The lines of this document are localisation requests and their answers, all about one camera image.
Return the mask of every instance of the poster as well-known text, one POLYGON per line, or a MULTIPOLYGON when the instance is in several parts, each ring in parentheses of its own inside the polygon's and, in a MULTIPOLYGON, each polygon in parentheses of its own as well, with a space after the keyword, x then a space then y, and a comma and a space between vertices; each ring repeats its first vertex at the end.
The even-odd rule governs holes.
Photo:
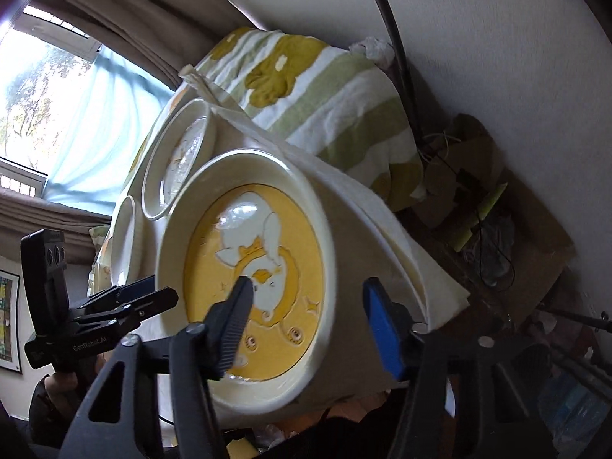
POLYGON ((21 372, 17 341, 19 276, 0 270, 0 368, 21 372))

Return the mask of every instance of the light blue curtain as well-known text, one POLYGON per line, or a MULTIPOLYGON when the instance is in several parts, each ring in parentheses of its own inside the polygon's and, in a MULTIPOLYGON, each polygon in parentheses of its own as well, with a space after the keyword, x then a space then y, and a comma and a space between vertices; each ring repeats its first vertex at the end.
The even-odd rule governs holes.
POLYGON ((102 46, 42 197, 111 215, 138 148, 172 91, 102 46))

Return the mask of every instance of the yellow plate center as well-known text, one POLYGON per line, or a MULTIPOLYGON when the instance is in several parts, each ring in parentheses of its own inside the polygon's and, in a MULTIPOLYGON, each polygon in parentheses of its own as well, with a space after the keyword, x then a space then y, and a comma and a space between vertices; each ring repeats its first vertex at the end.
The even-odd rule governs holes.
POLYGON ((249 321, 230 374, 263 381, 291 369, 313 340, 323 306, 321 252, 306 216, 282 191, 235 188, 204 213, 189 242, 184 300, 190 322, 253 282, 249 321))

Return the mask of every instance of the green striped cloth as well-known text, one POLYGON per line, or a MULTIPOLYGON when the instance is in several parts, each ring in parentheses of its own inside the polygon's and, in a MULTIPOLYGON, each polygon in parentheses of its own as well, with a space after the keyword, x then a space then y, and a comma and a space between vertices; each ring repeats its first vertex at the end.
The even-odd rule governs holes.
POLYGON ((425 196, 396 88, 362 55, 314 38, 241 28, 197 69, 256 125, 372 188, 392 210, 425 196))

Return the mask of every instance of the tree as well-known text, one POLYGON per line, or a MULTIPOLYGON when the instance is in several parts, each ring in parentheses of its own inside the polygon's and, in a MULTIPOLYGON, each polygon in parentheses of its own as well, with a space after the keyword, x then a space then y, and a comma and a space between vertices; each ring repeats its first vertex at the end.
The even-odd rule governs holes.
POLYGON ((33 62, 13 78, 5 91, 5 116, 0 119, 0 145, 5 156, 10 139, 27 140, 32 149, 26 150, 26 156, 29 165, 36 169, 38 148, 45 148, 41 143, 53 145, 59 137, 59 133, 45 133, 53 103, 51 81, 66 79, 71 73, 81 76, 90 66, 89 62, 65 50, 48 46, 47 54, 41 60, 33 62))

